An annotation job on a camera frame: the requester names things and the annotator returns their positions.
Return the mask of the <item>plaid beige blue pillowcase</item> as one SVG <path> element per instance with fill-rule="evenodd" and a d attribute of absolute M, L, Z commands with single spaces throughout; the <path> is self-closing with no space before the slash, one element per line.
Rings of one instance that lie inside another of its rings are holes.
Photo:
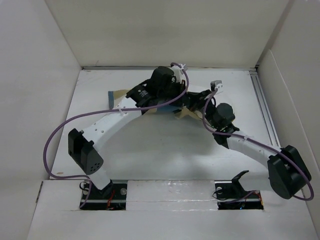
<path fill-rule="evenodd" d="M 128 89 L 120 89 L 120 90 L 111 90 L 108 91 L 108 106 L 109 109 L 114 109 L 116 105 L 120 103 L 122 99 L 125 98 Z M 200 121 L 202 119 L 203 114 L 199 110 L 191 111 L 186 106 L 182 108 L 176 108 L 171 105 L 167 105 L 164 107 L 152 108 L 150 110 L 142 111 L 143 114 L 174 114 L 176 119 L 182 119 L 186 116 L 190 116 L 193 119 Z"/>

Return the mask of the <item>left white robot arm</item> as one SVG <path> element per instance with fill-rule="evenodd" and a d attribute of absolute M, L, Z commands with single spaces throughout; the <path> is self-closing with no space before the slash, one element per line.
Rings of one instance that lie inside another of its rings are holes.
<path fill-rule="evenodd" d="M 129 122 L 151 110 L 174 112 L 190 103 L 189 78 L 184 64 L 159 66 L 149 79 L 121 95 L 121 100 L 91 126 L 68 133 L 68 154 L 89 177 L 94 192 L 107 198 L 113 182 L 107 175 L 99 152 L 107 141 Z"/>

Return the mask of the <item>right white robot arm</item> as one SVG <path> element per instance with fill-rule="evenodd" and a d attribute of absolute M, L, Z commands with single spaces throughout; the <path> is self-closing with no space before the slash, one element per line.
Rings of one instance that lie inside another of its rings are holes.
<path fill-rule="evenodd" d="M 295 147 L 266 145 L 244 134 L 233 125 L 235 115 L 232 106 L 224 102 L 217 104 L 215 93 L 210 90 L 188 92 L 187 97 L 187 108 L 191 112 L 201 112 L 204 127 L 218 145 L 239 152 L 267 169 L 267 189 L 283 199 L 290 199 L 296 198 L 297 192 L 307 186 L 310 197 L 306 201 L 314 198 L 312 176 Z"/>

